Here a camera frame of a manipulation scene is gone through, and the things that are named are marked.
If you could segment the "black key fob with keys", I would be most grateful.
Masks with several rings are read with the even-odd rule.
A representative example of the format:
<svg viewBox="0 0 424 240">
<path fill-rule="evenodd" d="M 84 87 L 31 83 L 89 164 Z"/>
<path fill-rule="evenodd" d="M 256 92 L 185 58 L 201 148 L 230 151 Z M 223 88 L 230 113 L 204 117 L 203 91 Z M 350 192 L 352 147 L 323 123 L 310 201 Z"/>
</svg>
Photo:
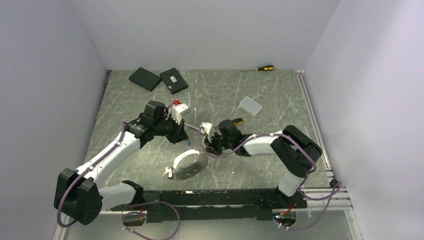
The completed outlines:
<svg viewBox="0 0 424 240">
<path fill-rule="evenodd" d="M 164 169 L 164 173 L 162 174 L 162 178 L 167 177 L 169 180 L 172 180 L 174 178 L 173 171 L 174 171 L 174 169 L 171 166 L 167 166 Z"/>
</svg>

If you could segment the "metal arc keyring plate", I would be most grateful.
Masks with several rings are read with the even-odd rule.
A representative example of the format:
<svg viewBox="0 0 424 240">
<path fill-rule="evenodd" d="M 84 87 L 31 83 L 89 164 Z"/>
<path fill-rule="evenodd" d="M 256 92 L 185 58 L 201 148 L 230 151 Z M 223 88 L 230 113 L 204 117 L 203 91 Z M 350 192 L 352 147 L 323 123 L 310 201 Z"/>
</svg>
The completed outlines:
<svg viewBox="0 0 424 240">
<path fill-rule="evenodd" d="M 209 158 L 204 153 L 190 149 L 178 155 L 168 174 L 169 180 L 184 181 L 201 173 L 209 164 Z"/>
</svg>

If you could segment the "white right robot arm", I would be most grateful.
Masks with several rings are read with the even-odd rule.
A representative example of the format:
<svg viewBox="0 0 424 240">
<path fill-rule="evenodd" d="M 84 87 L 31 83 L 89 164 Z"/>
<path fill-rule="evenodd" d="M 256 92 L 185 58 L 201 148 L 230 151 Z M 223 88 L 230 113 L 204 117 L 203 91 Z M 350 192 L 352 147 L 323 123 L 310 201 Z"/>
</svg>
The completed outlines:
<svg viewBox="0 0 424 240">
<path fill-rule="evenodd" d="M 295 193 L 317 170 L 322 148 L 293 125 L 273 133 L 243 134 L 232 120 L 224 120 L 218 131 L 209 122 L 200 125 L 199 135 L 204 136 L 202 150 L 213 158 L 224 158 L 224 150 L 240 157 L 275 155 L 283 163 L 286 173 L 278 184 L 276 203 L 287 208 L 295 201 Z"/>
</svg>

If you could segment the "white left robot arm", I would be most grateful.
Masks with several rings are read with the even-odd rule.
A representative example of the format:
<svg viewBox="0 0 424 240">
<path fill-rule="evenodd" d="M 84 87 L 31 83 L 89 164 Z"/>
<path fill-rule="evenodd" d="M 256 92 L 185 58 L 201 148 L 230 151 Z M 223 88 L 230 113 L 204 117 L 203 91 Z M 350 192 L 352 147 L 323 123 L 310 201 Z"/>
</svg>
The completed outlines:
<svg viewBox="0 0 424 240">
<path fill-rule="evenodd" d="M 151 100 L 136 119 L 122 123 L 120 133 L 95 157 L 76 169 L 65 168 L 58 175 L 53 204 L 58 225 L 88 225 L 101 211 L 117 206 L 139 209 L 145 203 L 142 186 L 124 180 L 106 187 L 106 179 L 156 136 L 172 144 L 187 141 L 184 116 L 189 112 L 187 104 L 176 100 L 170 106 Z"/>
</svg>

